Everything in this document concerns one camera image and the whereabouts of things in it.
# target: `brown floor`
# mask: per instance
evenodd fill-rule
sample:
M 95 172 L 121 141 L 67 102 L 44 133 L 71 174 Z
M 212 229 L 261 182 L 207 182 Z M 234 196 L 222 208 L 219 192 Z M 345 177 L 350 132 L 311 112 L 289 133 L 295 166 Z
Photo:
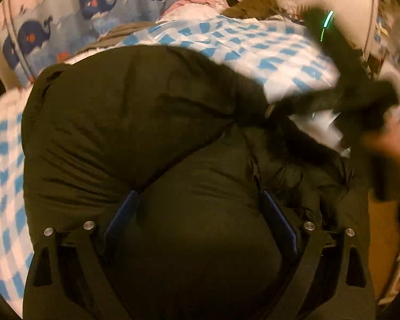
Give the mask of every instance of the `brown floor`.
M 377 202 L 369 197 L 370 252 L 369 268 L 378 298 L 393 272 L 400 251 L 397 202 Z

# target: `silver screw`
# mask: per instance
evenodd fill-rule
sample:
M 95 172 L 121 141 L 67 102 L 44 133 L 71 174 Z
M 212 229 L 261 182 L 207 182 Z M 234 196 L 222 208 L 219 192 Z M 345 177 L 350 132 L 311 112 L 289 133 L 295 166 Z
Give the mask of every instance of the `silver screw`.
M 316 225 L 314 225 L 311 221 L 306 221 L 304 223 L 304 228 L 308 231 L 314 231 L 316 229 Z
M 43 231 L 43 234 L 44 234 L 45 236 L 50 236 L 52 233 L 53 233 L 53 228 L 51 228 L 51 227 L 48 227 L 47 229 L 45 229 L 45 230 Z
M 351 228 L 347 228 L 347 229 L 345 230 L 345 233 L 347 234 L 347 236 L 350 236 L 350 237 L 354 237 L 355 234 L 356 234 L 356 232 L 355 232 L 353 229 L 351 229 Z
M 94 228 L 95 227 L 95 223 L 93 222 L 93 221 L 86 221 L 84 224 L 83 224 L 83 228 L 85 229 L 85 230 L 92 230 L 92 228 Z

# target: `pink cloth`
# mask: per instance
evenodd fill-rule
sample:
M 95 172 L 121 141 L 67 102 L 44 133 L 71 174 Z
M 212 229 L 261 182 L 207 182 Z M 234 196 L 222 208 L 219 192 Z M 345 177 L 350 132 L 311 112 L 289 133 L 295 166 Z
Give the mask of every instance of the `pink cloth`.
M 176 1 L 173 5 L 171 5 L 171 7 L 169 7 L 163 13 L 163 15 L 166 15 L 167 13 L 177 9 L 178 7 L 181 7 L 181 6 L 189 4 L 189 3 L 208 5 L 209 7 L 218 11 L 219 13 L 222 12 L 224 9 L 228 8 L 228 4 L 227 4 L 226 0 L 179 0 L 179 1 Z

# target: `black jacket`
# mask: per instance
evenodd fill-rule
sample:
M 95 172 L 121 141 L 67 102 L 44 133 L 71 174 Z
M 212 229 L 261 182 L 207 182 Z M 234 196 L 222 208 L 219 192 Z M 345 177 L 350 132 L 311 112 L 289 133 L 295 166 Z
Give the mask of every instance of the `black jacket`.
M 108 277 L 135 318 L 243 319 L 287 267 L 258 209 L 268 190 L 295 225 L 353 228 L 367 258 L 367 187 L 262 87 L 194 51 L 133 46 L 46 69 L 22 117 L 24 198 L 46 227 L 106 225 L 142 202 Z

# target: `checkered blanket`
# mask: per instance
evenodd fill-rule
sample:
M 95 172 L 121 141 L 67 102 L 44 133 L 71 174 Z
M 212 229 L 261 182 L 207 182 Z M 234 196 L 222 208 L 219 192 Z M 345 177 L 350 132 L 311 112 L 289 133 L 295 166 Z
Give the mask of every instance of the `checkered blanket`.
M 289 21 L 241 21 L 223 16 L 204 22 L 179 20 L 137 32 L 118 46 L 135 44 L 197 50 L 255 78 L 263 84 L 270 101 L 290 91 L 328 87 L 338 76 L 332 62 L 308 39 L 305 28 Z M 14 90 L 0 99 L 0 293 L 20 316 L 33 256 L 22 194 L 24 154 L 20 127 L 29 93 L 30 90 Z M 310 123 L 329 136 L 331 120 L 330 114 L 320 113 Z

